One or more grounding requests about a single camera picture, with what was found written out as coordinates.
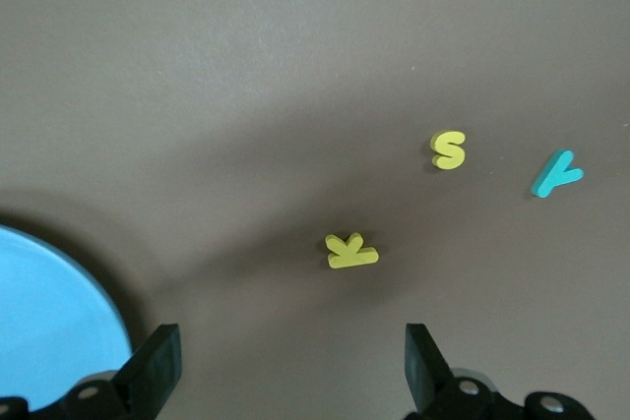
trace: blue plate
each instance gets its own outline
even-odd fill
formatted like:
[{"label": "blue plate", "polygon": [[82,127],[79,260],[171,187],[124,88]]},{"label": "blue plate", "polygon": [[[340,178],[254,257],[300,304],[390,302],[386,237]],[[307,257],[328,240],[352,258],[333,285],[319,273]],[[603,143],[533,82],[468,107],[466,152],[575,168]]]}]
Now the blue plate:
[{"label": "blue plate", "polygon": [[0,397],[18,395],[39,409],[130,356],[102,287],[68,256],[0,226]]}]

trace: blue round object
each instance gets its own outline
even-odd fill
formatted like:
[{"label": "blue round object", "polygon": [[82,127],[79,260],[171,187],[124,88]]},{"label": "blue round object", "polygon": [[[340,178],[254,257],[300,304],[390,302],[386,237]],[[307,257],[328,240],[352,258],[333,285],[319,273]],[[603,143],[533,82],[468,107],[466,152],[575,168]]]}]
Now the blue round object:
[{"label": "blue round object", "polygon": [[68,256],[0,226],[0,397],[35,410],[131,356],[115,305]]}]

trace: gray surface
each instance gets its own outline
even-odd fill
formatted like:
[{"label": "gray surface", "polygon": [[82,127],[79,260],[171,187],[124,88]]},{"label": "gray surface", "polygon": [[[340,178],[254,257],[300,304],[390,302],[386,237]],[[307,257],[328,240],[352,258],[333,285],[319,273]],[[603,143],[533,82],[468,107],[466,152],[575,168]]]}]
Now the gray surface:
[{"label": "gray surface", "polygon": [[[629,32],[628,0],[0,0],[0,210],[181,324],[163,419],[402,418],[411,321],[626,418]],[[561,147],[585,179],[530,197]],[[352,231],[381,261],[327,270]]]}]

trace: yellow letter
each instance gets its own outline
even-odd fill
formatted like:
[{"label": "yellow letter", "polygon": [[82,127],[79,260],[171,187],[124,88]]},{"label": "yellow letter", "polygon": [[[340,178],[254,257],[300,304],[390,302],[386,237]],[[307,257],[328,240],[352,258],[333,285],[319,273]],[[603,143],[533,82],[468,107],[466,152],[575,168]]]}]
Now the yellow letter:
[{"label": "yellow letter", "polygon": [[466,158],[464,149],[458,147],[466,139],[466,135],[455,130],[443,130],[431,138],[431,149],[438,153],[433,157],[433,165],[440,169],[460,167]]}]

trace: silver bolt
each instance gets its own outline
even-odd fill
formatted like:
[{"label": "silver bolt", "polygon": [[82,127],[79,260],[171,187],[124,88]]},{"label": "silver bolt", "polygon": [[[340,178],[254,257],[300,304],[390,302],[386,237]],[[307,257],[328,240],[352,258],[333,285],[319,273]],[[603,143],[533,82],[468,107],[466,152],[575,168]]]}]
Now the silver bolt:
[{"label": "silver bolt", "polygon": [[460,390],[468,395],[477,395],[479,393],[479,387],[473,381],[461,381]]},{"label": "silver bolt", "polygon": [[86,398],[90,398],[90,397],[96,395],[97,392],[98,392],[98,388],[94,388],[94,387],[92,387],[92,388],[85,388],[85,389],[83,389],[83,390],[81,390],[79,392],[79,395],[77,395],[77,397],[80,400],[85,400]]},{"label": "silver bolt", "polygon": [[564,412],[564,405],[562,402],[555,397],[551,397],[550,395],[546,395],[540,400],[540,405],[542,405],[546,410],[553,413],[562,413]]}]

